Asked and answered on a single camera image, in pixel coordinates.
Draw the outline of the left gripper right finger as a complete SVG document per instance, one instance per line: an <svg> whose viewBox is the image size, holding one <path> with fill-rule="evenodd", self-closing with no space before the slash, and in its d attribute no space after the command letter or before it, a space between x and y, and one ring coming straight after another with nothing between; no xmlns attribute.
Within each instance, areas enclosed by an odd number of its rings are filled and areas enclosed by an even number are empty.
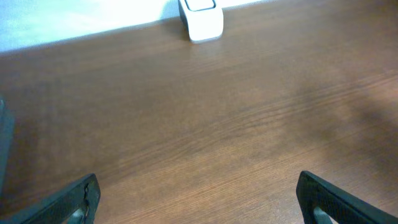
<svg viewBox="0 0 398 224"><path fill-rule="evenodd" d="M296 195L305 224L397 223L397 217L306 170L300 173Z"/></svg>

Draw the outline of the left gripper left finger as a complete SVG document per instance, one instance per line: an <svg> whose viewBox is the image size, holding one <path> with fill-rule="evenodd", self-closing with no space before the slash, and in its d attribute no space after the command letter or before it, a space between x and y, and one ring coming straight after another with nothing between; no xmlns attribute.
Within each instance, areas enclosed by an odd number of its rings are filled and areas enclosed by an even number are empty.
<svg viewBox="0 0 398 224"><path fill-rule="evenodd" d="M95 174L88 174L15 213L1 224L84 223L95 221L101 191Z"/></svg>

